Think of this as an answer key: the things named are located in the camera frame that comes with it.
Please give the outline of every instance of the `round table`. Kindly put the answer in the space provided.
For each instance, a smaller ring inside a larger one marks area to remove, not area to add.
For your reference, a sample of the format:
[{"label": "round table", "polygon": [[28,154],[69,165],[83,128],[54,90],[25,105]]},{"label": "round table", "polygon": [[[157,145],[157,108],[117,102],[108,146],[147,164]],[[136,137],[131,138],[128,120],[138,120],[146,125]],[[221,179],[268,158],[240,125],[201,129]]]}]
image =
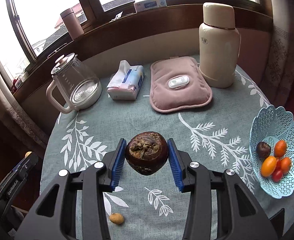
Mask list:
[{"label": "round table", "polygon": [[[199,56],[193,57],[199,62]],[[135,101],[113,101],[106,91],[109,78],[102,78],[103,92],[94,105],[59,115],[46,149],[41,192],[61,169],[85,170],[102,160],[106,152],[115,150],[120,138],[129,142],[138,133],[156,131],[166,140],[173,138],[178,150],[188,152],[193,161],[209,170],[234,169],[268,217],[284,207],[286,231],[294,221],[294,192],[281,199],[267,195],[250,162],[250,127],[260,108],[269,105],[258,86],[237,66],[233,85],[212,88],[213,99],[207,106],[161,114],[149,103],[150,64],[144,69],[146,77]],[[169,162],[155,174],[143,176],[125,161],[119,186],[103,195],[107,214],[125,217],[121,226],[107,218],[112,240],[182,239],[190,194],[178,191]],[[211,239],[216,238],[217,231],[215,201],[212,191]],[[81,191],[76,206],[76,236],[82,239]]]}]

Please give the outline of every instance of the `kettle lid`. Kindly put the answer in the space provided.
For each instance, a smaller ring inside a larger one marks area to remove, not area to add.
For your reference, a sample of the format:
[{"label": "kettle lid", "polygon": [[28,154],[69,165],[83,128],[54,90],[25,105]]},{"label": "kettle lid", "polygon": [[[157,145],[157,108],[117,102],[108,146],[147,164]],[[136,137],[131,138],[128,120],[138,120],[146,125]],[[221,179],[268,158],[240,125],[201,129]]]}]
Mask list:
[{"label": "kettle lid", "polygon": [[206,2],[203,4],[203,22],[212,27],[235,29],[234,9],[230,5]]},{"label": "kettle lid", "polygon": [[56,61],[55,67],[52,69],[51,74],[57,75],[65,66],[68,65],[76,57],[75,53],[71,53],[65,57],[65,55],[61,55]]}]

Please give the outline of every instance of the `white tissue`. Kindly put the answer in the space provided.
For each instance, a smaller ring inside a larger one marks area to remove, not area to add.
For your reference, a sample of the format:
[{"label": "white tissue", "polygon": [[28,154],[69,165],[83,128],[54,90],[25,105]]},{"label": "white tissue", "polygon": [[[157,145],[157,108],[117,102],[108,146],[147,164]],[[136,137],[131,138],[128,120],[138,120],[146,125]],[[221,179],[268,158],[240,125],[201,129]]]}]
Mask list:
[{"label": "white tissue", "polygon": [[143,66],[130,66],[126,60],[122,60],[107,86],[107,92],[113,100],[135,100],[144,77]]}]

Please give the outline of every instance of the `cherry tomato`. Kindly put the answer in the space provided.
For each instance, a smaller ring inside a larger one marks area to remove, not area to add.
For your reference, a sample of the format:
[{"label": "cherry tomato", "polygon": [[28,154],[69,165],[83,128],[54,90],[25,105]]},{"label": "cherry tomato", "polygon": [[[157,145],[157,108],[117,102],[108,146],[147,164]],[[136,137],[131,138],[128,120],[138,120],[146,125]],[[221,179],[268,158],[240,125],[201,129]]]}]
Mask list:
[{"label": "cherry tomato", "polygon": [[264,177],[270,176],[276,169],[277,159],[273,156],[269,156],[264,160],[261,166],[261,175]]},{"label": "cherry tomato", "polygon": [[283,174],[287,174],[291,169],[291,160],[289,157],[285,157],[281,160],[281,170]]},{"label": "cherry tomato", "polygon": [[280,140],[274,146],[274,156],[281,158],[285,155],[287,144],[284,140]]},{"label": "cherry tomato", "polygon": [[277,164],[276,164],[275,170],[280,170],[280,169],[281,169],[281,160],[280,160],[280,158],[277,158]]},{"label": "cherry tomato", "polygon": [[282,170],[275,170],[274,173],[272,173],[272,179],[274,182],[279,182],[283,177]]}]

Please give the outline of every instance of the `white lace curtain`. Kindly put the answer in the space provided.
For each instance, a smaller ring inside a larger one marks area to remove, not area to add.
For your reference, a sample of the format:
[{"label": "white lace curtain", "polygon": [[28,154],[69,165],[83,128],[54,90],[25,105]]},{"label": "white lace curtain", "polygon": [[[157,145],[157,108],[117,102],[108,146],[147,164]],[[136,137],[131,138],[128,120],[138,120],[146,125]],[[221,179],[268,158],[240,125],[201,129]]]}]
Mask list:
[{"label": "white lace curtain", "polygon": [[0,74],[0,121],[30,151],[44,156],[48,136],[30,119]]},{"label": "white lace curtain", "polygon": [[294,81],[294,1],[272,0],[273,33],[260,88],[271,104],[284,106]]}]

